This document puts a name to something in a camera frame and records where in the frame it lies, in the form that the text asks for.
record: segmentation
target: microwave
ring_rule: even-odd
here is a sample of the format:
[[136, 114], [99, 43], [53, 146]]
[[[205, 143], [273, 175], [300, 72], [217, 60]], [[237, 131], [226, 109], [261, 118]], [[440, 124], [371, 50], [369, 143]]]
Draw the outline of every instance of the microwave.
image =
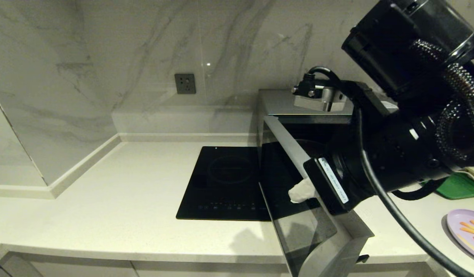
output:
[[321, 195], [291, 203], [288, 191], [308, 178], [303, 164], [320, 155], [353, 103], [322, 112], [293, 105], [287, 90], [259, 90], [257, 125], [260, 189], [293, 277], [347, 276], [373, 233], [352, 210], [331, 215]]

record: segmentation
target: power cord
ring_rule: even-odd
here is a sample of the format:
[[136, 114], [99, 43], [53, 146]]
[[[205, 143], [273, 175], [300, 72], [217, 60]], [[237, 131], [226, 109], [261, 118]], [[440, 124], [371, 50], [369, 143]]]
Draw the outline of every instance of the power cord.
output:
[[404, 229], [404, 231], [408, 233], [411, 239], [413, 239], [418, 244], [418, 246], [420, 246], [425, 252], [427, 252], [427, 254], [431, 256], [434, 260], [436, 260], [441, 266], [445, 267], [457, 277], [474, 277], [473, 274], [451, 261], [448, 257], [442, 254], [439, 250], [437, 250], [437, 248], [435, 248], [426, 238], [424, 238], [423, 235], [418, 232], [418, 230], [413, 227], [413, 225], [411, 225], [410, 221], [403, 215], [403, 213], [398, 209], [396, 204], [388, 196], [388, 194], [380, 184], [379, 180], [377, 179], [374, 169], [372, 169], [367, 150], [365, 149], [363, 143], [362, 110], [360, 108], [355, 108], [355, 110], [358, 121], [358, 140], [360, 146], [360, 155], [362, 157], [363, 171], [365, 172], [365, 175], [367, 175], [367, 178], [370, 181], [372, 188], [377, 193], [384, 206], [386, 206], [392, 217], [394, 217], [394, 219]]

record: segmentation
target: black glass cooktop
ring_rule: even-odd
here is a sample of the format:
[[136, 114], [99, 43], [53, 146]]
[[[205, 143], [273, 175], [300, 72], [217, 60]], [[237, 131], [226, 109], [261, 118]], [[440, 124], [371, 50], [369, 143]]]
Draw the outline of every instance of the black glass cooktop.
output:
[[177, 219], [269, 221], [256, 147], [203, 147]]

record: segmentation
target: green tray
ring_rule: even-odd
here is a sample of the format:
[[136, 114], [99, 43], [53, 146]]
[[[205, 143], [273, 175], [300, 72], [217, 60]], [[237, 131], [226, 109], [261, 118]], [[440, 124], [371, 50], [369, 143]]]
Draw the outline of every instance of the green tray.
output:
[[464, 173], [455, 172], [436, 192], [451, 200], [474, 197], [474, 180]]

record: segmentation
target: cooktop burner ring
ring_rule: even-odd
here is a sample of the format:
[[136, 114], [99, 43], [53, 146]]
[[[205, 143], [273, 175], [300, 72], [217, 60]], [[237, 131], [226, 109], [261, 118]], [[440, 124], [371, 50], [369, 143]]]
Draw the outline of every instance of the cooktop burner ring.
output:
[[208, 165], [208, 177], [220, 184], [240, 184], [249, 180], [253, 173], [252, 163], [239, 156], [223, 156]]

